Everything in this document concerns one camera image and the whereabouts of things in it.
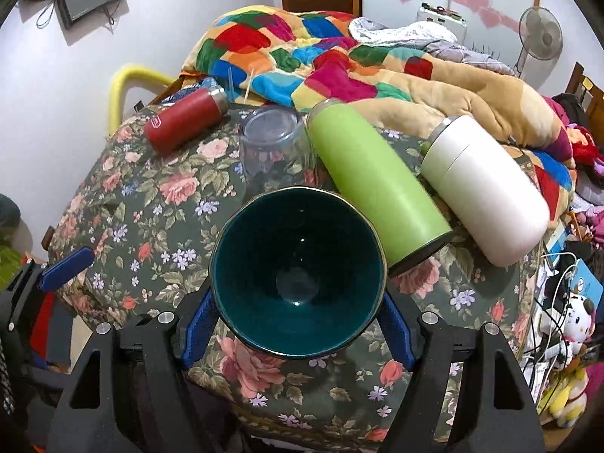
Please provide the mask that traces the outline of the blue booklet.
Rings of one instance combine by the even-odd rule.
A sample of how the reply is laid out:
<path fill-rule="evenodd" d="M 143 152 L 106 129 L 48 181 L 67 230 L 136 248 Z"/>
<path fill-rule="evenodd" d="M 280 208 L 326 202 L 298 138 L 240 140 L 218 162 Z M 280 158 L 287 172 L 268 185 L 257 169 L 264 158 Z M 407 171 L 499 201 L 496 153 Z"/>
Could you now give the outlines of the blue booklet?
<path fill-rule="evenodd" d="M 597 309 L 603 296 L 603 287 L 583 260 L 578 260 L 570 283 L 570 296 L 583 296 Z"/>

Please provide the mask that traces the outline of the dark green ceramic cup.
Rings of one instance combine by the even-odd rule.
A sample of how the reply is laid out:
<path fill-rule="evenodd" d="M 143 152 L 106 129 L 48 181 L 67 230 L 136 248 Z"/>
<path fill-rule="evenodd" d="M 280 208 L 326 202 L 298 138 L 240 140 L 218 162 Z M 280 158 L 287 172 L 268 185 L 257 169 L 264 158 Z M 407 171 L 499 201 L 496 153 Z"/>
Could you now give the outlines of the dark green ceramic cup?
<path fill-rule="evenodd" d="M 339 194 L 304 186 L 264 193 L 236 212 L 209 273 L 233 334 L 288 359 L 347 347 L 375 320 L 387 282 L 371 222 Z"/>

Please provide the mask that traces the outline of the white plush toy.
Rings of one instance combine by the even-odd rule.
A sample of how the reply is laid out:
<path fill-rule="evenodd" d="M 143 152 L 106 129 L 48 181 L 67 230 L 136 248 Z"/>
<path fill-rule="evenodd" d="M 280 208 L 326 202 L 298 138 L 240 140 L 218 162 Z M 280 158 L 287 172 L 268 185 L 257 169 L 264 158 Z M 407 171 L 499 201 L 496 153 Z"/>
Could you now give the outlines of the white plush toy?
<path fill-rule="evenodd" d="M 545 360 L 561 357 L 568 365 L 595 330 L 595 307 L 588 297 L 573 293 L 562 313 L 542 313 L 539 330 L 545 337 Z"/>

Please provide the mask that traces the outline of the wooden headboard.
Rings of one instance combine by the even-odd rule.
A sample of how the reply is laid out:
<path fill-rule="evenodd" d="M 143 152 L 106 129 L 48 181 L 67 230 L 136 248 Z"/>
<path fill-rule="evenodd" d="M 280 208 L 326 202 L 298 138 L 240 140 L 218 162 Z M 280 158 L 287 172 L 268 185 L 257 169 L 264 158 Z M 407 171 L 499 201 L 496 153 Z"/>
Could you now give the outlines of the wooden headboard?
<path fill-rule="evenodd" d="M 603 143 L 603 90 L 585 74 L 585 68 L 579 62 L 574 64 L 566 86 L 566 92 L 578 99 L 579 104 L 587 115 L 588 129 L 597 143 Z"/>

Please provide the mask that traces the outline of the yellow foam padded rail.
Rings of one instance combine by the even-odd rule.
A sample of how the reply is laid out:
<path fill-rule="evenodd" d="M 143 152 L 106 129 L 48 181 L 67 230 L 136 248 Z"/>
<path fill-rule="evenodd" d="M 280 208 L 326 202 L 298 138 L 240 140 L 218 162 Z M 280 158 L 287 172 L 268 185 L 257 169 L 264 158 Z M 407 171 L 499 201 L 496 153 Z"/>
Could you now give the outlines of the yellow foam padded rail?
<path fill-rule="evenodd" d="M 113 75 L 108 90 L 108 135 L 112 136 L 123 121 L 124 103 L 128 91 L 137 86 L 148 90 L 156 88 L 167 89 L 174 78 L 149 69 L 145 66 L 128 65 L 121 66 Z"/>

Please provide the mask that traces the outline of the lime green thermos bottle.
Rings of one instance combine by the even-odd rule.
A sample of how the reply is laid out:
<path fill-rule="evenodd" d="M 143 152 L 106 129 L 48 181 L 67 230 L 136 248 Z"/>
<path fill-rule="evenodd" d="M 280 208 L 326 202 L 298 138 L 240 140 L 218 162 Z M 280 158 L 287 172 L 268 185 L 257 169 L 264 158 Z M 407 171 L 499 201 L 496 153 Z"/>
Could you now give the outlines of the lime green thermos bottle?
<path fill-rule="evenodd" d="M 383 136 L 352 106 L 328 99 L 306 120 L 336 189 L 374 226 L 389 275 L 423 263 L 453 237 L 436 203 Z"/>

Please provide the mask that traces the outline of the floral green bedspread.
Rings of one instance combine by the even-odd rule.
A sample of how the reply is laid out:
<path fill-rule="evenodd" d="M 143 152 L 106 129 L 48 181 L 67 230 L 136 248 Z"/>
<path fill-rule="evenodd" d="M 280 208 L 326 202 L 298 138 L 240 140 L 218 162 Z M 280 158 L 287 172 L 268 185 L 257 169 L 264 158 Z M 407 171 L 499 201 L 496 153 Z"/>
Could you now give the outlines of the floral green bedspread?
<path fill-rule="evenodd" d="M 108 140 L 49 248 L 52 261 L 77 248 L 94 251 L 94 263 L 59 292 L 87 325 L 154 316 L 200 288 L 221 227 L 245 200 L 239 129 L 249 112 L 233 108 L 168 159 L 143 132 L 155 108 L 129 118 Z M 521 356 L 537 272 L 537 251 L 498 268 L 455 224 L 449 245 L 394 284 L 452 325 L 495 322 Z M 338 353 L 280 361 L 246 349 L 218 323 L 188 376 L 196 391 L 229 399 L 251 434 L 318 451 L 376 450 L 410 383 L 378 324 Z"/>

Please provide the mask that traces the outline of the clear glass tumbler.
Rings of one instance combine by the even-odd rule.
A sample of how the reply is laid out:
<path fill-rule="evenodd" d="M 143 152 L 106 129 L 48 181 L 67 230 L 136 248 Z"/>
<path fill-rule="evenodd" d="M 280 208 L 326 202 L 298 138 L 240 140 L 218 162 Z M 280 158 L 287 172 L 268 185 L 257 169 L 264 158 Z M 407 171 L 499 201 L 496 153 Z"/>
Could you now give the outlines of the clear glass tumbler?
<path fill-rule="evenodd" d="M 316 157 L 305 122 L 278 105 L 252 111 L 240 127 L 247 199 L 281 188 L 315 185 Z"/>

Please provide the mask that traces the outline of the white thermos bottle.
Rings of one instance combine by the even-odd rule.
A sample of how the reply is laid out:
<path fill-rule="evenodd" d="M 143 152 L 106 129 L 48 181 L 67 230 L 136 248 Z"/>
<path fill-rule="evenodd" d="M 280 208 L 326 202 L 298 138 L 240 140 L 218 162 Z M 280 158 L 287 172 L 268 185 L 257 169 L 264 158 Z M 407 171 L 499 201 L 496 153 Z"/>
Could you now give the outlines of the white thermos bottle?
<path fill-rule="evenodd" d="M 469 116 L 444 119 L 422 149 L 421 175 L 498 267 L 518 263 L 548 227 L 542 193 Z"/>

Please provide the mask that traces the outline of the standing electric fan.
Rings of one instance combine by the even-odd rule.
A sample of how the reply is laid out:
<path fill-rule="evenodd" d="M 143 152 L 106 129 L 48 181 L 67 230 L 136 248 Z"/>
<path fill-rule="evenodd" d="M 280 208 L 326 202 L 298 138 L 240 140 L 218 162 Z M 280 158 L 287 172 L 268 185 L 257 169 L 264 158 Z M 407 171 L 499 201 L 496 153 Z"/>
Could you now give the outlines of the standing electric fan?
<path fill-rule="evenodd" d="M 560 23 L 548 8 L 531 6 L 521 15 L 518 23 L 521 50 L 515 63 L 515 71 L 522 75 L 528 56 L 539 62 L 556 59 L 563 48 Z"/>

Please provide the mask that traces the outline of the red thermos bottle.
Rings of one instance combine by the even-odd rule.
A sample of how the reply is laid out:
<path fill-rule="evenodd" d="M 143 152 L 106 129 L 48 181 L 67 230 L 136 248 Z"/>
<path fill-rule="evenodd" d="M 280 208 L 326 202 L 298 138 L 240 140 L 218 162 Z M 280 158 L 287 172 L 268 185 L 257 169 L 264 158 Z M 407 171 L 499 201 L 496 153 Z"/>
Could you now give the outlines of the red thermos bottle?
<path fill-rule="evenodd" d="M 151 117 L 143 132 L 154 151 L 168 157 L 183 143 L 219 124 L 227 109 L 227 95 L 221 86 L 197 89 Z"/>

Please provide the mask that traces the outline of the red plush toy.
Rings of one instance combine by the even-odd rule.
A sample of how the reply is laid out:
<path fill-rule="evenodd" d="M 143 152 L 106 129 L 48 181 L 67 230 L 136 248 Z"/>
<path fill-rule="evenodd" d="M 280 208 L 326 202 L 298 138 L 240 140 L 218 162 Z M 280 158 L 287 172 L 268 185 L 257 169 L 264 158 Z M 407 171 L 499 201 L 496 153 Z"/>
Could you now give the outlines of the red plush toy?
<path fill-rule="evenodd" d="M 575 164 L 602 177 L 603 153 L 595 143 L 590 131 L 583 126 L 570 123 L 566 128 L 566 133 L 572 146 Z"/>

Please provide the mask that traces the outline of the white small cabinet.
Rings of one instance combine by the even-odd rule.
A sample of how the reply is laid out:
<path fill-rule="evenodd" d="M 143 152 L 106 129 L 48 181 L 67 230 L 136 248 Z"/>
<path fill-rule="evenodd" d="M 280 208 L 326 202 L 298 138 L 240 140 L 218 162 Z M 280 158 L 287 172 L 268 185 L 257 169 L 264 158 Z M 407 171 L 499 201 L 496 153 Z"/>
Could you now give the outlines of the white small cabinet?
<path fill-rule="evenodd" d="M 456 36 L 456 42 L 464 44 L 467 36 L 467 22 L 459 13 L 442 6 L 423 2 L 417 13 L 418 22 L 438 23 Z"/>

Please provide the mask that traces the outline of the yellow plush toy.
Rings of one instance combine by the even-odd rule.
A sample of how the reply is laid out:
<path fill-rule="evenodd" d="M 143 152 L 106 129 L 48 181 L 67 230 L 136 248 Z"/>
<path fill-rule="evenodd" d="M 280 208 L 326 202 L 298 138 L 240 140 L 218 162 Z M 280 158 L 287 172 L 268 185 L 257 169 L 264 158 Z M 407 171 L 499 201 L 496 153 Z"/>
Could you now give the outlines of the yellow plush toy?
<path fill-rule="evenodd" d="M 539 402 L 542 424 L 556 423 L 559 428 L 574 427 L 588 405 L 586 393 L 589 384 L 585 368 L 564 372 L 554 388 L 550 388 Z"/>

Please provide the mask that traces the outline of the colourful patchwork blanket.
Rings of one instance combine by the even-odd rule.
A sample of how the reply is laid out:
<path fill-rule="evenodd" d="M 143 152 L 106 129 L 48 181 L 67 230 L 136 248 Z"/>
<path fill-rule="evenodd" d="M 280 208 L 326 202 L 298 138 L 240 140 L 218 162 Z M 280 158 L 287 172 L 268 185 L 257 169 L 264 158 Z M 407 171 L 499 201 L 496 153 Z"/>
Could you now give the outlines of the colourful patchwork blanket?
<path fill-rule="evenodd" d="M 566 129 L 524 81 L 403 45 L 368 46 L 349 32 L 352 15 L 293 13 L 251 5 L 223 14 L 183 63 L 185 82 L 213 77 L 308 112 L 328 98 L 350 103 L 373 125 L 426 138 L 446 117 L 470 116 L 500 143 L 527 149 L 538 187 L 557 223 L 576 173 Z"/>

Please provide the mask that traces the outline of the white grey crumpled sheet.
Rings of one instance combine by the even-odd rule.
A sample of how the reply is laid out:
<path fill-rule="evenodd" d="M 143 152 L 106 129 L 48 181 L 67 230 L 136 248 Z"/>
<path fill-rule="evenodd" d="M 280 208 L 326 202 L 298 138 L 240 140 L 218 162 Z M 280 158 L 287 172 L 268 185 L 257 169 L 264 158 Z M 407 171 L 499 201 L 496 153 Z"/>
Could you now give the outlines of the white grey crumpled sheet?
<path fill-rule="evenodd" d="M 499 62 L 491 54 L 462 45 L 456 35 L 440 23 L 415 22 L 405 27 L 387 28 L 366 17 L 357 17 L 349 23 L 348 33 L 355 41 L 370 47 L 402 46 L 423 51 L 436 59 L 514 76 L 510 66 Z"/>

